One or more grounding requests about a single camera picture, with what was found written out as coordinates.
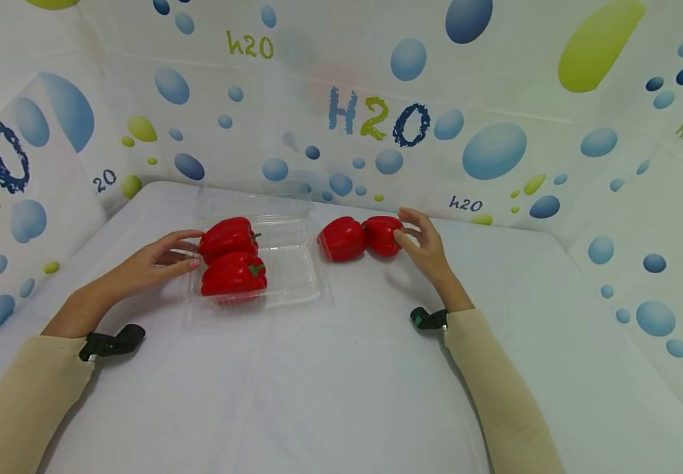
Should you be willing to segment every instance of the white table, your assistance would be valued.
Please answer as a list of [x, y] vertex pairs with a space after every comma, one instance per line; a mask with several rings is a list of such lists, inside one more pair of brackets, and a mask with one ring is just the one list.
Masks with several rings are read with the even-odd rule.
[[[146, 186], [0, 330], [0, 376], [71, 290], [194, 223], [197, 188]], [[316, 204], [322, 224], [374, 211]], [[436, 220], [457, 275], [545, 413], [568, 473], [683, 472], [683, 409], [554, 239]], [[335, 265], [324, 306], [207, 318], [186, 280], [114, 308], [137, 354], [102, 363], [46, 473], [488, 473], [440, 309], [405, 255]]]

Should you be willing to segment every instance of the beige sleeve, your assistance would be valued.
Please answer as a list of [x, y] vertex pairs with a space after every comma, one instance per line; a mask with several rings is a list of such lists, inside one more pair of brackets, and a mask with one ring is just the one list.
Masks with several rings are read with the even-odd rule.
[[476, 404], [496, 474], [564, 473], [539, 405], [477, 309], [447, 315], [445, 344]]
[[0, 474], [35, 473], [67, 410], [91, 378], [86, 339], [33, 336], [0, 380]]

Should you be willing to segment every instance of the bell pepper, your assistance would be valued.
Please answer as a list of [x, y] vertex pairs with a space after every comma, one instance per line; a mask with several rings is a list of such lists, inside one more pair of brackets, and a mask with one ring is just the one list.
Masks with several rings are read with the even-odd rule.
[[200, 255], [207, 265], [232, 251], [246, 251], [257, 255], [256, 238], [261, 234], [252, 232], [252, 224], [247, 218], [225, 219], [212, 226], [200, 239]]
[[341, 217], [325, 226], [317, 236], [325, 257], [331, 261], [356, 259], [365, 251], [365, 230], [350, 217]]
[[[247, 251], [232, 251], [215, 260], [202, 275], [202, 296], [215, 296], [267, 288], [265, 263]], [[233, 298], [227, 303], [243, 303], [255, 295]]]
[[365, 244], [377, 255], [390, 259], [401, 250], [393, 238], [393, 231], [402, 228], [402, 221], [390, 215], [375, 215], [362, 223]]

